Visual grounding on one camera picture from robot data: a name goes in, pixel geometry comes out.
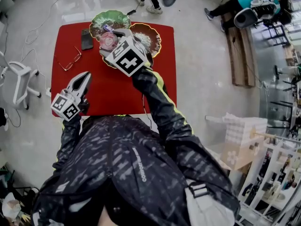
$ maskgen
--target camouflage jacket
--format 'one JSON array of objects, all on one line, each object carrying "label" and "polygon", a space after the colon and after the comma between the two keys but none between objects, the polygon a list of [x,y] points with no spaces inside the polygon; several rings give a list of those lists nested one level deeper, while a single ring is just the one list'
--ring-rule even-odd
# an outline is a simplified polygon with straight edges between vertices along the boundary
[{"label": "camouflage jacket", "polygon": [[157,225],[190,225],[186,178],[205,183],[237,214],[228,177],[176,109],[160,75],[143,68],[133,85],[146,96],[159,134],[137,118],[104,116],[79,137],[79,116],[64,121],[58,161],[34,204],[33,225],[64,225],[71,205],[85,205],[109,178],[129,205]]}]

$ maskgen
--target office chair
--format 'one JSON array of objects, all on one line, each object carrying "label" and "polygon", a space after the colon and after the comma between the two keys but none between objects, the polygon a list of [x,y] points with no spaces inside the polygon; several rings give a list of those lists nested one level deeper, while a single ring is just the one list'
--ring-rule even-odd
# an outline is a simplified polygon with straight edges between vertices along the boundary
[{"label": "office chair", "polygon": [[33,90],[28,86],[30,79],[39,75],[38,70],[32,71],[30,67],[23,65],[20,62],[7,62],[3,53],[0,51],[0,67],[4,67],[6,72],[4,74],[4,82],[0,84],[2,87],[2,96],[6,103],[13,108],[19,108],[21,102],[26,110],[28,104],[26,103],[27,92],[30,92],[41,98],[42,94]]}]

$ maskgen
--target red tablecloth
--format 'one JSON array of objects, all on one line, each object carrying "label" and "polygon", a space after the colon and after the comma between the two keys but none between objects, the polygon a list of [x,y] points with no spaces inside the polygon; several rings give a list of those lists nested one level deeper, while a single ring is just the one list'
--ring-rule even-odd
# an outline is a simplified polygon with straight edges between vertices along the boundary
[{"label": "red tablecloth", "polygon": [[[55,45],[57,60],[63,66],[74,61],[74,57],[78,54],[74,46],[81,51],[82,57],[67,72],[60,67],[54,58],[51,100],[54,99],[57,93],[67,87],[74,76],[84,71],[90,71],[92,73],[92,83],[87,94],[87,99],[90,102],[87,115],[144,113],[141,93],[133,87],[131,78],[103,62],[103,58],[99,54],[97,40],[93,39],[93,49],[81,50],[81,31],[88,28],[90,24],[90,22],[87,22],[60,27]],[[156,29],[162,39],[162,49],[154,58],[153,69],[162,76],[170,98],[176,103],[174,29],[158,24],[148,25]]]}]

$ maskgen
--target glossy floor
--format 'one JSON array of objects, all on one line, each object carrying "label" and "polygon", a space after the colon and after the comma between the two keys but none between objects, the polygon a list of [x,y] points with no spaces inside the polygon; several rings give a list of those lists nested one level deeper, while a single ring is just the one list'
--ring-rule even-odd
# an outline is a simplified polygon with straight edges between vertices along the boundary
[{"label": "glossy floor", "polygon": [[[28,32],[39,27],[49,15],[56,0],[15,0],[8,13],[8,40],[6,59],[20,61]],[[39,37],[24,47],[24,55],[34,48],[37,64],[46,75],[50,87],[53,53],[58,29],[63,24],[91,21],[108,9],[128,12],[136,7],[134,0],[59,0],[52,6],[49,19],[42,25]],[[226,112],[236,116],[256,116],[259,108],[257,88],[245,89],[231,84],[230,60],[225,35],[220,31],[219,19],[210,22],[203,14],[205,7],[215,5],[207,0],[177,0],[170,8],[163,8],[160,16],[138,8],[133,21],[164,24],[174,27],[178,108],[186,116],[204,145],[222,142],[225,129],[209,124],[205,115],[223,116]],[[35,32],[29,37],[31,41]],[[0,40],[4,50],[5,33]],[[23,61],[35,69],[34,52]],[[42,98],[30,97],[28,111],[20,111],[21,127],[10,125],[9,131],[0,128],[0,146],[11,168],[25,184],[40,187],[52,174],[51,165],[60,147],[62,127],[50,110],[50,98],[45,95],[45,80],[34,79],[32,87],[42,92]],[[19,118],[16,111],[3,101],[14,124]],[[145,115],[141,118],[149,123]]]}]

